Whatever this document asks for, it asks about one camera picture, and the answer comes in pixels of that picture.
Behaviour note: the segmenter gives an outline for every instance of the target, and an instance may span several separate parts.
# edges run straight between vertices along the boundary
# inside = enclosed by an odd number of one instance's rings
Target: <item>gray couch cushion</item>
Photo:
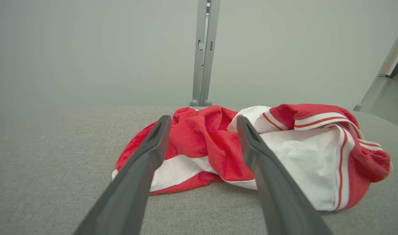
[[[178,107],[114,106],[45,113],[0,130],[0,234],[71,234],[142,128]],[[393,173],[346,211],[323,212],[336,234],[398,234],[398,127],[355,112]],[[226,183],[149,197],[143,234],[264,234],[257,192]]]

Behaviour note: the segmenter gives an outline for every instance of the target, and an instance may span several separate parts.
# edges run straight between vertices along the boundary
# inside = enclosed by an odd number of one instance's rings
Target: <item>orange stripe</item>
[[[279,129],[280,131],[282,131],[283,129],[281,129],[280,127],[278,127],[276,124],[274,124],[272,121],[270,121],[270,119],[266,116],[266,113],[263,113],[264,118],[270,122],[273,126],[277,127],[277,129]]]
[[[340,150],[340,168],[339,168],[339,173],[340,173],[340,188],[338,191],[338,206],[336,209],[340,208],[341,205],[341,192],[343,190],[343,172],[341,169],[341,166],[343,164],[343,151],[344,151],[344,146],[347,143],[347,133],[345,132],[345,130],[343,129],[344,132],[344,142],[343,145],[341,146],[341,150]]]
[[[331,119],[345,119],[345,117],[328,117],[328,118],[324,118],[324,119],[321,119],[321,120],[318,120],[318,121],[316,121],[316,122],[311,122],[311,123],[308,123],[308,124],[304,124],[304,125],[295,125],[295,127],[298,127],[298,128],[300,128],[300,127],[307,127],[307,126],[311,126],[311,125],[315,125],[315,124],[318,124],[318,123],[320,123],[320,122],[325,122],[325,121],[328,121],[328,120],[331,120]]]
[[[381,148],[380,145],[377,145],[377,144],[364,143],[363,141],[360,141],[360,140],[359,140],[359,142],[362,143],[362,144],[368,145],[368,146],[373,146],[373,147],[379,147],[379,148]]]

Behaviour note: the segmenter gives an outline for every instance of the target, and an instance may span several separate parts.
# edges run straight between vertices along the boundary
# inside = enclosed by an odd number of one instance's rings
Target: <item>gray wall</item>
[[[351,110],[398,37],[398,0],[242,2],[221,0],[213,104],[322,103]]]
[[[88,104],[188,106],[197,2],[0,0],[0,126]]]

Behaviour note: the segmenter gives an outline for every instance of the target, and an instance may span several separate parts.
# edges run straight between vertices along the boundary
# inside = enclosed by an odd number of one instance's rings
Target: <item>white stripe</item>
[[[253,125],[253,127],[256,129],[257,132],[259,132],[259,128],[256,126],[256,121],[258,119],[260,119],[260,116],[262,113],[266,112],[270,110],[270,107],[267,106],[252,106],[252,107],[248,107],[245,109],[242,109],[241,111],[239,111],[235,117],[232,119],[232,121],[230,122],[230,124],[228,125],[228,127],[226,128],[227,131],[234,131],[237,132],[237,119],[239,115],[243,115],[244,117],[246,117],[251,125]]]
[[[189,158],[185,155],[174,156],[171,159],[165,160],[156,170],[151,182],[150,192],[167,189],[183,183],[202,171],[218,174],[211,165],[209,165],[208,156],[200,158]],[[117,176],[117,174],[117,170],[112,172],[112,180]],[[238,181],[223,180],[235,186],[257,190],[255,179]]]
[[[270,113],[270,111],[265,112],[265,114],[266,114],[267,118],[270,119],[270,121],[272,121],[274,124],[276,124],[282,130],[288,130],[289,129],[289,128],[287,128],[287,126],[285,126],[281,122],[277,121],[277,119]]]
[[[336,112],[329,112],[329,113],[320,113],[314,116],[310,116],[308,118],[305,119],[301,119],[301,120],[296,120],[295,121],[295,125],[306,125],[312,122],[316,122],[325,118],[332,118],[332,117],[341,117],[344,119],[347,119],[344,115],[342,115],[341,113],[336,113]]]
[[[345,118],[331,119],[331,120],[328,120],[328,121],[323,121],[323,122],[320,122],[320,123],[317,123],[317,124],[314,124],[314,125],[310,125],[310,126],[305,126],[305,127],[296,127],[296,125],[298,125],[296,122],[297,122],[297,120],[295,121],[295,130],[297,130],[297,131],[307,131],[307,130],[310,130],[310,129],[314,129],[314,128],[321,127],[323,125],[328,125],[328,124],[335,123],[335,122],[348,122],[348,119],[345,119]]]
[[[372,141],[367,141],[367,140],[362,140],[362,139],[357,139],[360,143],[364,143],[364,144],[374,144],[374,145],[378,145],[381,147],[380,144],[376,143],[376,142],[372,142]]]
[[[193,159],[185,155],[177,155],[167,159],[154,173],[150,192],[167,189],[178,185],[204,171],[208,156]]]
[[[342,139],[344,141],[344,132],[347,134],[347,143],[344,145],[343,149],[343,158],[341,163],[341,176],[342,180],[342,187],[341,187],[341,204],[337,210],[340,210],[347,206],[348,200],[350,198],[350,184],[348,178],[348,156],[350,155],[351,150],[353,150],[356,143],[354,142],[353,137],[351,136],[350,132],[348,132],[345,128],[339,128],[340,134],[342,134]]]
[[[355,136],[359,136],[360,137],[360,139],[362,139],[362,140],[364,140],[364,136],[363,136],[363,134],[361,133],[361,131],[360,131],[360,129],[358,129],[357,128],[357,126],[354,124],[354,123],[352,123],[352,122],[349,122],[350,123],[350,125],[349,125],[349,131],[351,132],[351,133],[353,133]]]
[[[114,171],[112,171],[112,180],[114,180],[114,178],[118,175],[118,170],[115,169]]]
[[[370,145],[367,145],[367,144],[363,144],[362,142],[360,142],[360,146],[364,147],[364,148],[367,148],[367,149],[370,149],[370,150],[373,150],[373,151],[377,151],[377,150],[382,150],[383,151],[383,149],[380,148],[380,147],[370,146]]]
[[[335,203],[334,207],[332,210],[336,210],[338,207],[338,202],[339,202],[339,196],[340,196],[340,185],[341,185],[341,178],[340,178],[340,160],[341,160],[341,146],[344,143],[344,134],[343,130],[336,124],[333,124],[338,130],[339,130],[339,141],[338,141],[338,147],[337,147],[337,153],[336,156],[336,187],[335,187]]]

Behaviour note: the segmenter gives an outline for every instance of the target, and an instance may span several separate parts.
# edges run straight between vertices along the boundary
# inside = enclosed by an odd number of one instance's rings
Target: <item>red and white towel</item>
[[[254,106],[238,113],[220,106],[186,107],[174,113],[166,157],[150,192],[180,192],[213,180],[257,189],[254,174],[242,159],[236,130],[239,114],[250,120],[317,210],[354,206],[370,183],[385,179],[391,171],[388,153],[365,140],[354,116],[338,106]],[[130,141],[112,177],[154,125]]]

